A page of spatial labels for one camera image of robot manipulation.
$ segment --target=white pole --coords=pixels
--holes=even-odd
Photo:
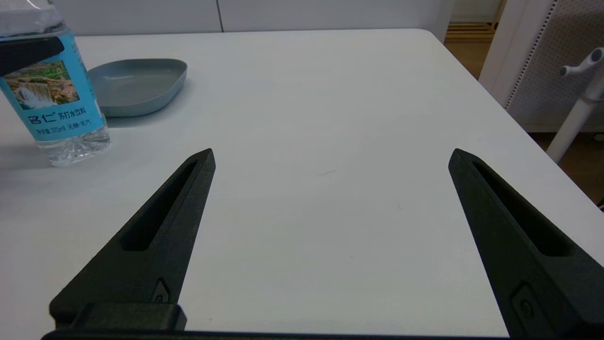
[[[603,59],[604,48],[596,48],[590,53],[587,58],[578,67],[564,66],[560,71],[562,77],[569,76],[571,74],[580,74],[591,67],[599,64]],[[560,130],[551,141],[550,146],[547,148],[547,155],[554,160],[559,162],[564,153],[568,150],[568,147],[573,142],[574,138],[583,127],[583,124],[590,117],[591,113],[595,110],[598,104],[602,101],[604,95],[604,67],[600,67],[596,71],[596,75],[591,79],[590,84],[585,89],[585,92],[581,94],[579,100],[574,104],[573,109],[568,114],[566,120],[560,127]]]
[[[579,98],[574,104],[564,124],[562,124],[554,140],[551,141],[550,146],[547,148],[546,153],[554,162],[557,163],[560,161],[574,138],[577,137],[587,118],[590,117],[593,110],[597,107],[597,104],[597,102],[587,102],[583,97]]]

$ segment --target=plastic water bottle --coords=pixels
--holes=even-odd
[[[0,89],[53,165],[110,146],[74,36],[48,0],[0,0]]]

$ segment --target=blue bottle label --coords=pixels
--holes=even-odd
[[[100,129],[105,121],[71,32],[58,55],[0,78],[0,89],[39,142]]]

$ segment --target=wooden floor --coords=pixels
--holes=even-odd
[[[445,47],[478,79],[490,43],[446,42]],[[530,134],[544,150],[553,133]],[[593,134],[581,133],[560,161],[559,166],[594,202],[604,198],[604,142],[595,142]]]
[[[487,58],[488,42],[445,42],[445,47],[478,79]]]
[[[543,150],[554,135],[530,134]],[[580,133],[558,165],[594,203],[604,197],[604,142],[595,142],[593,134]]]

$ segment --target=blue plate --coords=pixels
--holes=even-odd
[[[128,59],[88,71],[98,105],[106,117],[136,117],[166,106],[187,78],[177,59]]]

